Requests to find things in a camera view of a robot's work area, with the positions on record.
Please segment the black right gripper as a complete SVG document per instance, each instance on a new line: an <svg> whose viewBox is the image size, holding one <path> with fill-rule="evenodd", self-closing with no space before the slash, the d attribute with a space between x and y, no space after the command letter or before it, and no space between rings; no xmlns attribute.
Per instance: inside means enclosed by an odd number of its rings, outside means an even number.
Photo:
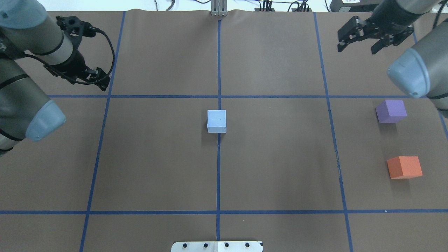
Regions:
<svg viewBox="0 0 448 252"><path fill-rule="evenodd" d="M392 22L390 27L387 25L384 24L383 27L380 27L371 19L363 20L358 16L353 16L337 32L338 52L342 52L352 42L375 39L377 42L371 46L371 54L375 55L391 44L401 44L413 33L412 24L401 26Z"/></svg>

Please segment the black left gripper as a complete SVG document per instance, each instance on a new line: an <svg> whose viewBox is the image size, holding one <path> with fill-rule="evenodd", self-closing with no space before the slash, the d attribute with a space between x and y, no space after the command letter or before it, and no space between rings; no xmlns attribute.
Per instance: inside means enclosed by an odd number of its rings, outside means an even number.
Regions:
<svg viewBox="0 0 448 252"><path fill-rule="evenodd" d="M90 85L91 83L100 88L101 91L107 91L110 83L110 77L101 68L96 68L93 70L92 78L91 74L88 73L89 67L85 64L85 59L80 53L80 51L74 51L70 57L61 64L51 65L51 67L46 67L45 69L55 77L61 77L53 70L63 73L65 76L69 77L66 80L74 85L77 79L80 79Z"/></svg>

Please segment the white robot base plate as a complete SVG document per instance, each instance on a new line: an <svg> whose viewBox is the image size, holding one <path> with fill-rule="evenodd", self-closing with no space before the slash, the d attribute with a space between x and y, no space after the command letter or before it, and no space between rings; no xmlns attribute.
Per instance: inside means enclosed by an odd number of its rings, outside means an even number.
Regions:
<svg viewBox="0 0 448 252"><path fill-rule="evenodd" d="M197 241L175 242L171 252L263 252L259 241Z"/></svg>

